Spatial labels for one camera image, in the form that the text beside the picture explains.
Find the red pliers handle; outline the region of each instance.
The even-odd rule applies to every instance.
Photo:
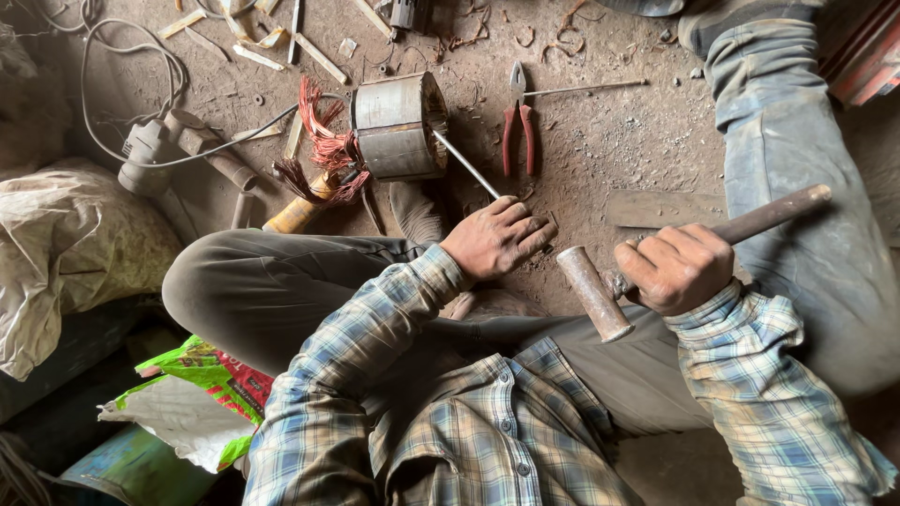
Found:
[[[518,107],[518,115],[522,118],[522,128],[525,130],[525,140],[528,149],[528,158],[526,162],[526,171],[529,176],[535,174],[535,133],[531,128],[531,107],[521,104]],[[511,105],[503,111],[506,117],[506,126],[503,128],[503,175],[509,177],[511,173],[512,153],[509,148],[509,138],[512,133],[512,122],[516,116],[516,106]]]

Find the pliers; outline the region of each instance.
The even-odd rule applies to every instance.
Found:
[[[510,157],[509,137],[512,133],[512,121],[518,115],[522,118],[522,127],[525,130],[525,139],[528,148],[528,159],[526,169],[529,176],[535,174],[535,133],[531,129],[531,107],[525,105],[525,89],[527,81],[525,72],[522,70],[522,63],[517,61],[512,64],[512,73],[509,75],[509,97],[510,104],[503,115],[506,117],[506,126],[503,128],[503,175],[509,177],[510,173]]]

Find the copper wire bundle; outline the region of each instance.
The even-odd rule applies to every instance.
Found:
[[[316,109],[322,92],[318,86],[313,85],[306,76],[300,78],[300,93],[297,99],[298,114],[303,121],[303,127],[312,140],[312,157],[310,161],[328,172],[329,177],[352,176],[354,170],[358,171],[350,181],[339,186],[330,198],[322,198],[316,192],[325,193],[326,188],[310,188],[310,183],[303,174],[300,162],[286,159],[275,162],[276,177],[285,183],[297,195],[311,203],[324,207],[345,205],[353,203],[359,198],[360,189],[369,178],[362,155],[359,154],[359,143],[353,131],[344,134],[336,134],[329,130],[331,124],[344,112],[347,105],[343,100],[337,100],[329,105],[321,119],[316,117]]]

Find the shirt sleeve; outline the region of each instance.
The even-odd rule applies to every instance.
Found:
[[[432,246],[384,269],[329,315],[275,378],[250,447],[244,504],[377,503],[360,398],[467,283]]]
[[[741,471],[743,505],[871,504],[896,469],[857,434],[825,383],[786,353],[803,322],[786,298],[742,293],[664,318],[679,335],[681,371]]]

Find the blue jeans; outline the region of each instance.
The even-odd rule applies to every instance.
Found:
[[[807,185],[832,188],[828,212],[782,225],[735,250],[753,276],[752,290],[791,299],[803,317],[806,343],[796,356],[849,399],[900,380],[900,294],[865,187],[834,122],[827,85],[816,75],[815,51],[810,23],[748,23],[716,40],[706,75],[727,147],[731,216]],[[423,251],[405,239],[229,230],[182,253],[166,276],[163,298],[181,325],[277,375],[365,280]],[[624,434],[712,427],[681,376],[675,335],[654,312],[637,306],[625,312],[636,331],[611,344],[600,342],[587,316],[438,319],[423,331],[427,344],[414,346],[390,376],[403,376],[405,366],[420,365],[413,375],[459,366],[448,359],[454,343],[471,345],[473,337],[526,348],[551,336]],[[462,355],[472,359],[479,352],[468,346]],[[420,370],[438,363],[442,367]]]

